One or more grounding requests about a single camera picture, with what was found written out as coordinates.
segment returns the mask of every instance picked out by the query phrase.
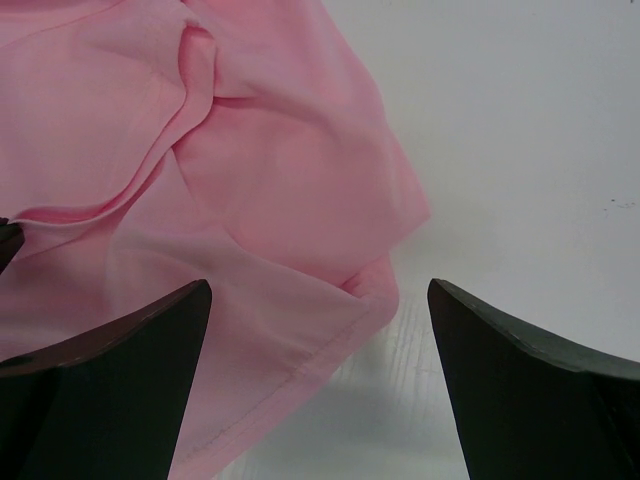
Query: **cloth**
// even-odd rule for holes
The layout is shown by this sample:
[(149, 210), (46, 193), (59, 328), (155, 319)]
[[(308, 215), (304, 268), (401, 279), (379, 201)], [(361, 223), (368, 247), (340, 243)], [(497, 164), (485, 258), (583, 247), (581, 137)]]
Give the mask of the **cloth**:
[(393, 317), (389, 250), (428, 208), (320, 1), (4, 0), (0, 64), (27, 239), (0, 360), (207, 279), (171, 479), (209, 480)]

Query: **tabletop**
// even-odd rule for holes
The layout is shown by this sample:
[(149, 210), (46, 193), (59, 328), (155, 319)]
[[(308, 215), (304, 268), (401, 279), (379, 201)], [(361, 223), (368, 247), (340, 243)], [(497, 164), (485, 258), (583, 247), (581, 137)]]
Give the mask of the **tabletop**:
[(325, 4), (434, 216), (394, 254), (392, 325), (218, 478), (466, 480), (431, 278), (640, 361), (640, 4)]

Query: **pink fabric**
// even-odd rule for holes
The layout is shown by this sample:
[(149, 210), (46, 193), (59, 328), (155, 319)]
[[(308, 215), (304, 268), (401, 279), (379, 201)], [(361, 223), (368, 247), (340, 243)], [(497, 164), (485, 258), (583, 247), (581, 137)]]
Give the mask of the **pink fabric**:
[(209, 480), (397, 308), (428, 216), (319, 1), (4, 0), (1, 359), (206, 278), (172, 479)]

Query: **white surface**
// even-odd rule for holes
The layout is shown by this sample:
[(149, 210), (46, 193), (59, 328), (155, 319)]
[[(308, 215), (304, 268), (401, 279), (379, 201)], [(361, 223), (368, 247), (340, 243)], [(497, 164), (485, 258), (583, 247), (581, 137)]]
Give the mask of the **white surface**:
[(640, 4), (326, 0), (434, 218), (394, 324), (220, 480), (462, 480), (424, 292), (442, 277), (640, 360)]

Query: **pink cloth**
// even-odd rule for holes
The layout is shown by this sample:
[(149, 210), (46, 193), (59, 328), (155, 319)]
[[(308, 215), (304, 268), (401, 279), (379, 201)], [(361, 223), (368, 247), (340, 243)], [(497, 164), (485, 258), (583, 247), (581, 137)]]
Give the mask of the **pink cloth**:
[(4, 0), (0, 359), (206, 278), (171, 479), (209, 480), (386, 325), (428, 216), (313, 0)]

